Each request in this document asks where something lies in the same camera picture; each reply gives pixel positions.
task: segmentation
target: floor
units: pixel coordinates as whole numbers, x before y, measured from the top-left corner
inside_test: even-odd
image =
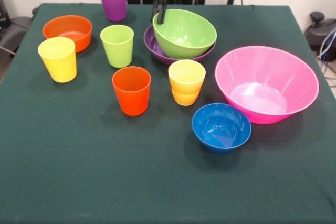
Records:
[[[328,62],[328,66],[329,67],[327,67],[326,64],[323,64],[321,70],[323,73],[325,73],[324,76],[326,77],[327,83],[329,84],[331,91],[333,92],[336,98],[336,72],[330,69],[332,68],[336,71],[336,60]]]

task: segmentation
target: lime green cup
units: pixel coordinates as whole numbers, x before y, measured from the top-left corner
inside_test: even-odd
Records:
[[[215,27],[202,16],[168,9],[163,24],[153,18],[155,37],[164,53],[174,59],[192,59],[203,54],[217,39]]]
[[[104,28],[100,39],[109,64],[115,68],[128,66],[132,61],[134,32],[124,25],[112,25]]]

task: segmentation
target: orange bowl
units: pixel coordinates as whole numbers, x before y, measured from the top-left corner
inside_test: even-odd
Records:
[[[86,49],[91,42],[92,23],[82,16],[66,15],[50,20],[43,27],[47,39],[67,37],[76,45],[76,52]]]

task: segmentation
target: pink bowl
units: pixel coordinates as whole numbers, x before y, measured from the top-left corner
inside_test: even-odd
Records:
[[[319,82],[313,70],[286,51],[241,47],[221,57],[216,82],[228,103],[252,123],[277,123],[315,101]]]

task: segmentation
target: cup rim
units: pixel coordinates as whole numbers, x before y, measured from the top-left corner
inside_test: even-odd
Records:
[[[130,69],[130,68],[137,68],[137,69],[140,69],[140,70],[142,70],[142,71],[144,71],[144,72],[147,73],[147,75],[149,76],[149,81],[148,81],[148,83],[147,83],[147,85],[146,85],[145,87],[143,87],[143,88],[141,88],[141,89],[138,89],[138,90],[134,90],[134,91],[127,91],[127,90],[123,90],[123,89],[119,88],[119,87],[114,83],[114,77],[116,76],[117,73],[120,73],[121,71],[125,71],[125,69]],[[142,67],[138,67],[138,66],[128,66],[128,67],[121,68],[121,69],[117,70],[117,71],[113,74],[113,76],[112,76],[112,84],[113,84],[114,88],[115,88],[115,89],[118,89],[118,90],[120,90],[120,91],[122,91],[122,92],[125,92],[125,93],[136,93],[136,92],[145,90],[146,88],[148,88],[148,86],[151,84],[151,82],[152,82],[151,74],[150,74],[146,69],[144,69],[144,68],[142,68]]]
[[[49,43],[51,40],[67,40],[67,41],[70,41],[70,43],[72,44],[71,45],[71,48],[69,49],[69,51],[66,51],[66,53],[64,53],[64,55],[62,55],[61,57],[57,57],[57,58],[53,58],[53,57],[48,57],[48,56],[44,56],[41,54],[41,47],[43,47],[45,44]],[[63,58],[66,58],[67,56],[69,56],[72,52],[75,52],[76,50],[76,44],[75,42],[72,40],[72,39],[69,39],[67,37],[53,37],[53,38],[49,38],[49,39],[46,39],[44,40],[37,48],[37,51],[39,53],[39,55],[42,57],[42,58],[45,58],[45,59],[49,59],[49,60],[59,60],[59,59],[63,59]]]
[[[82,37],[80,38],[77,38],[77,39],[74,39],[73,41],[80,41],[82,40],[84,37],[88,36],[89,34],[92,33],[92,23],[89,19],[83,17],[83,16],[80,16],[80,15],[63,15],[63,16],[58,16],[56,18],[53,18],[51,20],[49,20],[47,23],[44,24],[43,28],[42,28],[42,33],[43,33],[43,36],[46,38],[46,39],[50,39],[50,38],[54,38],[54,37],[49,37],[46,35],[46,29],[52,25],[55,21],[58,21],[58,20],[63,20],[63,19],[66,19],[66,18],[76,18],[76,19],[81,19],[83,20],[84,22],[86,22],[88,24],[88,28],[89,28],[89,31],[87,33],[85,33],[85,35],[83,35]]]
[[[103,33],[106,29],[109,29],[109,28],[112,28],[112,27],[114,28],[114,27],[117,27],[117,26],[119,26],[119,27],[124,27],[124,28],[126,28],[126,29],[128,29],[128,30],[131,30],[131,31],[132,31],[132,35],[131,35],[131,37],[130,37],[128,40],[126,40],[126,41],[124,41],[124,42],[119,42],[119,43],[108,42],[107,40],[105,40],[105,39],[102,38],[102,33]],[[121,45],[121,44],[125,44],[125,43],[128,43],[129,41],[131,41],[133,38],[134,38],[134,31],[133,31],[133,29],[132,29],[131,27],[129,27],[129,26],[126,26],[126,25],[111,25],[111,26],[107,26],[107,27],[105,27],[105,28],[100,32],[100,39],[101,39],[104,43],[106,43],[106,44],[110,44],[110,45]]]
[[[184,82],[184,81],[178,81],[178,80],[176,80],[176,79],[171,75],[171,69],[172,69],[172,67],[173,67],[174,65],[179,64],[179,63],[181,63],[182,61],[189,61],[189,62],[192,62],[192,64],[200,65],[200,66],[202,67],[202,69],[203,69],[202,77],[199,78],[197,81],[194,81],[194,82]],[[178,61],[172,63],[172,64],[169,66],[169,68],[168,68],[168,75],[169,75],[169,78],[171,78],[173,81],[175,81],[175,82],[177,82],[177,83],[180,83],[180,84],[190,84],[190,85],[192,85],[192,84],[196,84],[196,83],[199,83],[199,82],[201,82],[201,81],[204,80],[205,75],[206,75],[206,70],[205,70],[204,66],[203,66],[201,63],[199,63],[199,62],[197,62],[197,61],[195,61],[195,60],[185,59],[185,60],[178,60]]]

